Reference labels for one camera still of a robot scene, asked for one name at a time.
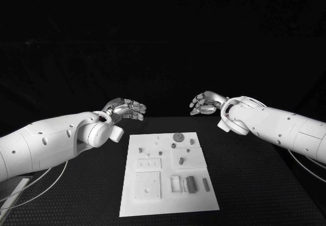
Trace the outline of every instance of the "robotic arm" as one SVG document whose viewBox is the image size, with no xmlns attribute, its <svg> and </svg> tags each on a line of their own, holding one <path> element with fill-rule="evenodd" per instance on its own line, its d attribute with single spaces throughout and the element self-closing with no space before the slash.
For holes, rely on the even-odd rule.
<svg viewBox="0 0 326 226">
<path fill-rule="evenodd" d="M 143 120 L 145 106 L 117 98 L 101 111 L 59 116 L 30 123 L 0 138 L 0 181 L 44 170 L 99 147 L 108 139 L 119 141 L 122 118 Z"/>
<path fill-rule="evenodd" d="M 239 135 L 252 132 L 269 143 L 326 163 L 326 123 L 295 113 L 267 107 L 249 97 L 229 99 L 206 91 L 192 100 L 190 115 L 220 110 L 218 127 Z"/>
</svg>

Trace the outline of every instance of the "black background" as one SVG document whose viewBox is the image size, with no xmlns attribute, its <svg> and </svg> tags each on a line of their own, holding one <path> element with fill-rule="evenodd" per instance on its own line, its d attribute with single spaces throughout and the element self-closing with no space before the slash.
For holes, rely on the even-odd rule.
<svg viewBox="0 0 326 226">
<path fill-rule="evenodd" d="M 318 0 L 4 4 L 0 135 L 117 97 L 147 117 L 189 116 L 205 90 L 326 121 L 324 9 Z M 324 214 L 324 184 L 280 154 Z"/>
</svg>

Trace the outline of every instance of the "white cable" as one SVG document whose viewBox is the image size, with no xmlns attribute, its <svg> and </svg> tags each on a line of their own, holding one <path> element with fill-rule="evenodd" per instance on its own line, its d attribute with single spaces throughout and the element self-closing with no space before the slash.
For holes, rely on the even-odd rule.
<svg viewBox="0 0 326 226">
<path fill-rule="evenodd" d="M 300 166 L 326 183 L 326 180 L 323 180 L 304 166 L 303 164 L 298 162 L 297 158 L 294 157 L 294 155 L 291 154 L 294 160 L 297 161 L 297 163 L 300 164 Z"/>
<path fill-rule="evenodd" d="M 66 169 L 66 164 L 65 164 L 65 168 L 63 168 L 63 170 L 62 170 L 62 172 L 60 172 L 60 175 L 59 175 L 59 177 L 57 177 L 57 179 L 56 179 L 56 181 L 53 182 L 53 184 L 50 185 L 50 187 L 33 198 L 33 199 L 30 199 L 29 201 L 26 201 L 26 202 L 23 202 L 21 204 L 18 204 L 18 205 L 16 205 L 16 206 L 13 206 L 13 207 L 8 207 L 8 208 L 3 208 L 3 209 L 0 209 L 0 210 L 8 210 L 8 209 L 13 209 L 13 208 L 16 208 L 16 207 L 18 207 L 18 206 L 21 206 L 21 205 L 24 205 L 27 202 L 30 202 L 31 200 L 34 200 L 50 188 L 52 188 L 52 186 L 56 184 L 56 182 L 57 182 L 57 180 L 59 180 L 59 178 L 60 178 L 60 176 L 62 176 L 62 174 L 63 174 L 63 172 L 65 172 L 65 169 Z"/>
<path fill-rule="evenodd" d="M 33 183 L 29 184 L 29 186 L 26 186 L 21 190 L 18 190 L 18 191 L 14 192 L 10 196 L 7 196 L 5 198 L 3 198 L 3 199 L 0 200 L 0 202 L 4 201 L 5 199 L 8 199 L 11 196 L 14 196 L 17 193 L 20 193 L 24 189 L 27 189 L 27 188 L 39 181 L 39 179 L 44 176 L 44 174 L 50 171 L 50 169 L 52 169 L 52 168 L 47 169 L 47 171 L 43 173 L 43 175 L 37 178 L 37 180 L 34 180 Z"/>
<path fill-rule="evenodd" d="M 313 160 L 311 158 L 307 157 L 307 159 L 314 162 L 320 167 L 323 167 L 326 169 L 326 166 L 323 166 L 316 160 Z"/>
</svg>

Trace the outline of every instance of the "black table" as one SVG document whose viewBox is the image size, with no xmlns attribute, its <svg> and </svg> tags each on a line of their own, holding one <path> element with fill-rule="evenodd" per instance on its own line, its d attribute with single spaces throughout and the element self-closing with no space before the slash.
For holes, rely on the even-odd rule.
<svg viewBox="0 0 326 226">
<path fill-rule="evenodd" d="M 60 180 L 36 200 L 10 211 L 5 226 L 24 225 L 326 225 L 318 209 L 272 145 L 251 133 L 226 133 L 218 116 L 124 119 L 125 133 L 67 163 Z M 118 217 L 128 136 L 196 132 L 219 211 Z M 63 164 L 29 188 L 17 203 L 53 183 Z M 31 181 L 42 175 L 37 172 Z"/>
</svg>

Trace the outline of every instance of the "robotic hand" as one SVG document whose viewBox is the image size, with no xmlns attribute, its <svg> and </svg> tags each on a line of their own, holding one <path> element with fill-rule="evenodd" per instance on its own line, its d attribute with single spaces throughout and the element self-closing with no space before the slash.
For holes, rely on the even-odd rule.
<svg viewBox="0 0 326 226">
<path fill-rule="evenodd" d="M 218 127 L 239 135 L 254 135 L 272 144 L 326 163 L 326 123 L 267 107 L 249 97 L 229 99 L 206 91 L 192 100 L 190 115 L 220 110 Z"/>
<path fill-rule="evenodd" d="M 0 138 L 0 181 L 44 170 L 99 147 L 108 138 L 118 142 L 122 118 L 143 120 L 145 106 L 117 98 L 101 111 L 59 116 L 30 123 Z"/>
</svg>

